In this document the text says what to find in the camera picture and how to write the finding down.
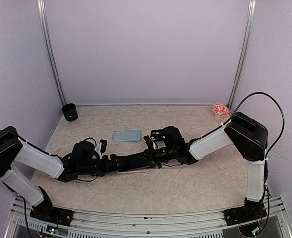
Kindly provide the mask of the right aluminium post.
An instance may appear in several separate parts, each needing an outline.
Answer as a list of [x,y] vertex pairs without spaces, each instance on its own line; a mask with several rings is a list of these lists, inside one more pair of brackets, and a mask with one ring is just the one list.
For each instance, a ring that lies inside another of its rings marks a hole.
[[253,20],[254,20],[255,9],[256,9],[256,0],[250,0],[248,3],[249,5],[248,5],[244,34],[243,34],[243,42],[242,42],[242,46],[241,46],[241,50],[240,50],[240,54],[238,58],[238,65],[235,71],[233,86],[230,92],[230,97],[227,102],[227,106],[230,109],[234,105],[234,101],[238,92],[238,88],[239,88],[239,84],[241,81],[242,72],[244,68],[244,63],[245,63],[245,59],[248,52],[249,41],[250,41],[250,37],[252,33]]

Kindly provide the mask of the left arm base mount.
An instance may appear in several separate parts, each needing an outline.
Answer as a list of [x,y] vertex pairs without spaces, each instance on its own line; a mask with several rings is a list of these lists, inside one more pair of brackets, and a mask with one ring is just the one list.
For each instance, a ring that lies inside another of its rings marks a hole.
[[54,223],[56,226],[63,225],[69,227],[74,212],[69,209],[54,207],[47,193],[40,186],[38,188],[43,195],[43,201],[37,206],[32,206],[30,217]]

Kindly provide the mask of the black phone case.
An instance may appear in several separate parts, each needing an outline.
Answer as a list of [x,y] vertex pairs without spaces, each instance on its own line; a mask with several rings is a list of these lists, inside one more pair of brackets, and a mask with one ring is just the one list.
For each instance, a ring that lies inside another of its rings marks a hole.
[[151,134],[150,134],[150,138],[155,141],[155,142],[163,142],[164,139],[161,135],[161,130],[158,129],[158,130],[152,130],[151,131]]

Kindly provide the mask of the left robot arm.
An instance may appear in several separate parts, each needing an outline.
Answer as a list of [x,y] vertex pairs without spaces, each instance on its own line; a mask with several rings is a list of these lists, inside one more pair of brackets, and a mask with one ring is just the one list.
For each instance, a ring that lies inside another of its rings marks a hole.
[[71,153],[64,157],[39,149],[18,135],[12,126],[0,130],[0,181],[36,208],[39,215],[50,221],[57,215],[46,192],[15,166],[25,164],[67,183],[79,180],[81,175],[95,178],[108,173],[120,173],[122,164],[104,155],[107,142],[96,143],[93,138],[76,143]]

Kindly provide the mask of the aluminium post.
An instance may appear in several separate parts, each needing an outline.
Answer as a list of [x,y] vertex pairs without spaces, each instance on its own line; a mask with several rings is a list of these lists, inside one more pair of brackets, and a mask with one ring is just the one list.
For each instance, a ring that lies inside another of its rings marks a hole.
[[242,72],[244,68],[244,63],[245,63],[245,59],[248,52],[249,41],[250,41],[250,37],[252,33],[253,20],[254,20],[255,9],[256,9],[256,0],[250,0],[248,3],[249,5],[248,5],[244,34],[243,34],[243,42],[242,42],[242,46],[241,46],[241,50],[240,50],[240,54],[238,58],[238,65],[235,71],[233,86],[230,92],[230,97],[227,102],[227,106],[230,109],[234,105],[234,101],[238,92],[238,88],[239,88],[239,84],[241,81]]
[[58,74],[58,68],[57,68],[56,60],[54,57],[54,51],[51,44],[49,25],[48,25],[48,20],[46,16],[45,1],[37,0],[37,8],[38,8],[38,14],[40,18],[40,24],[42,27],[45,47],[46,47],[46,51],[47,51],[47,55],[49,59],[49,64],[50,64],[51,71],[53,74],[54,83],[58,91],[58,97],[60,99],[61,105],[64,106],[67,104],[67,101],[66,101],[65,93],[63,91],[62,83]]

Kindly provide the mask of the pink phone case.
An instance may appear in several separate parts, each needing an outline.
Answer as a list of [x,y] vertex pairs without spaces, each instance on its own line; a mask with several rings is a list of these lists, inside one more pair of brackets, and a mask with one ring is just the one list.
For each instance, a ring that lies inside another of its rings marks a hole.
[[146,173],[150,171],[149,167],[142,167],[142,168],[137,168],[137,169],[131,169],[131,170],[126,170],[126,171],[115,171],[116,174],[134,174],[134,173]]

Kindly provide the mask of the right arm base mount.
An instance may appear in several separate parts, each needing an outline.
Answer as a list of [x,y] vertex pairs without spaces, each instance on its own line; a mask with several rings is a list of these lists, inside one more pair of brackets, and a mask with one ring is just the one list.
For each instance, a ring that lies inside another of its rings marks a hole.
[[267,216],[263,199],[255,202],[247,198],[243,206],[226,209],[223,211],[223,214],[227,226],[245,223]]

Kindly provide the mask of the left aluminium post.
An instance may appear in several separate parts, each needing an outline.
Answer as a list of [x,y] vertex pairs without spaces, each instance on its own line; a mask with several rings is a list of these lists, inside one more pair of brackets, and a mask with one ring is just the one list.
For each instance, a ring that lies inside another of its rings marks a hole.
[[51,71],[53,74],[54,83],[58,91],[58,97],[60,99],[61,105],[64,106],[67,104],[67,101],[66,101],[65,93],[63,91],[62,83],[58,74],[58,68],[57,68],[56,60],[54,57],[54,51],[51,44],[49,25],[48,25],[48,20],[46,16],[45,1],[37,0],[37,8],[38,8],[38,14],[40,18],[40,24],[42,27],[45,47],[46,47],[46,51],[47,51],[47,55],[49,59],[49,64],[50,64]]

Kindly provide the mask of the red patterned bowl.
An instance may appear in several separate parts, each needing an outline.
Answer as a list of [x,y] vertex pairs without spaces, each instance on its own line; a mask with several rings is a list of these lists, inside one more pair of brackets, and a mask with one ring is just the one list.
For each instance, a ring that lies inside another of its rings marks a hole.
[[212,106],[212,112],[216,118],[225,118],[229,115],[230,110],[226,105],[223,104],[214,104]]

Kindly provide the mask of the aluminium front rail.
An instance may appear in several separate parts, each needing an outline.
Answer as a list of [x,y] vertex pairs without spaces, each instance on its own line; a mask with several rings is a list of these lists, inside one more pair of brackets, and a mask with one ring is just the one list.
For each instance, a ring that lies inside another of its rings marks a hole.
[[31,217],[24,217],[30,205],[20,197],[11,209],[3,237],[34,238],[230,238],[241,237],[241,230],[255,221],[228,225],[223,210],[176,214],[117,214],[75,210],[68,226],[54,225]]

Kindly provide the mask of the light blue phone case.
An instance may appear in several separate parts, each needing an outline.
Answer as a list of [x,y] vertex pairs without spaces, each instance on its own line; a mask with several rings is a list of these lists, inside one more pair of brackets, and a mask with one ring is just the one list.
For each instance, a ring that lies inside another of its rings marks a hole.
[[138,142],[142,139],[141,130],[118,130],[113,132],[113,142]]

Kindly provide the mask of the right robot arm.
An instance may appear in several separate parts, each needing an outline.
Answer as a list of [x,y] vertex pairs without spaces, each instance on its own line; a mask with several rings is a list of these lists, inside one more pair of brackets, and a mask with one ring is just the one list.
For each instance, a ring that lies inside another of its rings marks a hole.
[[251,220],[260,212],[268,177],[266,127],[237,112],[214,130],[189,142],[185,142],[178,128],[173,126],[162,129],[161,136],[165,147],[150,146],[145,152],[146,159],[155,165],[171,159],[190,165],[220,149],[234,146],[247,165],[247,195],[240,214],[245,220]]

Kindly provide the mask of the dark green cup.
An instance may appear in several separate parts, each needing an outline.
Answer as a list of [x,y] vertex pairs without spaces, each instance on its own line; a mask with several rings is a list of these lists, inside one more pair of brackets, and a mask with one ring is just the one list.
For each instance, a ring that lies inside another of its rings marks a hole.
[[78,112],[74,103],[64,105],[62,112],[67,122],[74,122],[78,119]]

